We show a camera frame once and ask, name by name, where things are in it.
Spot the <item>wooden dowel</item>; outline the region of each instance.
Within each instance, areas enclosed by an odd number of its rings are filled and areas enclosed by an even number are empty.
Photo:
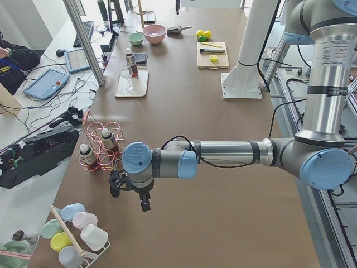
[[[74,248],[77,250],[78,254],[81,257],[85,256],[84,250],[82,250],[82,248],[79,246],[76,238],[74,238],[73,234],[69,231],[67,225],[65,224],[65,222],[62,220],[61,216],[58,214],[56,208],[53,205],[50,205],[50,209],[53,213],[53,215],[55,216],[55,218],[57,219],[57,221],[60,223],[63,231],[66,233],[66,235],[69,237],[70,241],[72,242]]]
[[[141,0],[138,0],[138,6],[139,6],[139,13],[140,13],[141,27],[144,29],[145,24],[144,24],[144,17],[143,17],[143,9],[141,8]]]

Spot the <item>scoop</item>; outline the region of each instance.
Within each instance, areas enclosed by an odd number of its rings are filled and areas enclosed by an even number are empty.
[[[182,27],[180,25],[173,26],[173,27],[167,28],[167,34],[168,35],[179,35],[181,33],[181,31],[185,30],[185,29],[192,29],[192,26],[187,26],[187,27]]]

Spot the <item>computer mouse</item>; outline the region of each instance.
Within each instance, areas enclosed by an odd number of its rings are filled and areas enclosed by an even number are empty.
[[[66,51],[67,50],[65,50],[65,49],[57,49],[57,51],[56,51],[57,57],[62,57],[63,55],[65,55]]]

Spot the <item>white pillar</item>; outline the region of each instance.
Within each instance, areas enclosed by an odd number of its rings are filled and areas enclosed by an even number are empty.
[[[274,16],[278,0],[254,0],[245,27],[238,60],[245,65],[257,63]],[[223,98],[261,99],[257,66],[237,65],[230,73],[222,73]]]

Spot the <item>robotic arm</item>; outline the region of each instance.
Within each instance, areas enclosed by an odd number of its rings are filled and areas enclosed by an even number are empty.
[[[357,40],[357,1],[289,0],[287,11],[286,40],[315,42],[303,129],[294,138],[172,140],[153,150],[141,142],[132,143],[123,151],[124,170],[110,176],[113,196],[134,190],[140,194],[143,211],[150,210],[154,178],[193,178],[202,162],[274,166],[316,189],[333,189],[347,181],[353,163],[341,149],[344,139],[339,127]]]

